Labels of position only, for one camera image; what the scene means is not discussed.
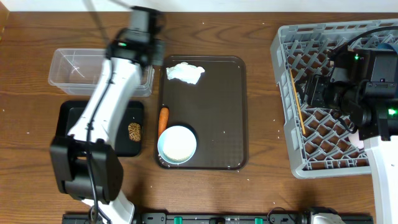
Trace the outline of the wooden chopstick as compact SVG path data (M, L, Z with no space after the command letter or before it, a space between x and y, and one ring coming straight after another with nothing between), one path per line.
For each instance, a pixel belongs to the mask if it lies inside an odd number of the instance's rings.
M295 87L295 82L294 82L294 78L292 75L292 69L289 68L289 74L290 74L290 79L292 82L292 88L293 88L293 92L294 92L294 98L295 98L295 102L296 102L296 106L297 106L297 111L298 111L298 116L299 116L299 120L300 120L300 126L302 129L302 134L306 135L306 130L305 130L305 126L303 123L303 117L302 117L302 112L301 112L301 108L300 108L300 102L299 102L299 98L298 98L298 94L297 94L297 90Z

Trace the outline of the pink small cup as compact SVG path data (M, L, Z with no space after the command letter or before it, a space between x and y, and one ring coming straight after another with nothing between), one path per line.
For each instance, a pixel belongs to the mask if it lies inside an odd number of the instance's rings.
M353 146L358 149L364 149L364 142L359 139L359 131L356 131L354 134L349 134L348 139Z

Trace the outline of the dark blue plate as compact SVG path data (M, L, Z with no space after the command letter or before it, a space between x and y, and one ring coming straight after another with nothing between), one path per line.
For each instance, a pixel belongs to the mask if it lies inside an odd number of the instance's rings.
M377 49L393 50L395 53L398 54L398 45L397 44L381 43L377 46Z

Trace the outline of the brown food scrap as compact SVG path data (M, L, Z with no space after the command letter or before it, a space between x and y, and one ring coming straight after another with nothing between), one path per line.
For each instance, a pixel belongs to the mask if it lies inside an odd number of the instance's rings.
M130 140L140 142L142 137L141 125L139 123L130 123L128 126Z

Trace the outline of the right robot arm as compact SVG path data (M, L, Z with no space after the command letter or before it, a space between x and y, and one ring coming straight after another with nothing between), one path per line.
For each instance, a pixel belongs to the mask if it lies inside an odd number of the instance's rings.
M329 75L311 75L302 101L348 116L364 144L373 179L377 223L397 223L397 51L337 47Z

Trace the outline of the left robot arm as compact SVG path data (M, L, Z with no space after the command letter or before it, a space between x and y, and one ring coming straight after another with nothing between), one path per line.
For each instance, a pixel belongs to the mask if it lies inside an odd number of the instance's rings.
M89 223L132 223L135 207L121 190L123 167L116 135L144 70L162 65L165 43L157 39L164 13L133 6L129 26L108 41L99 82L66 136L55 136L50 158L58 190L90 209Z

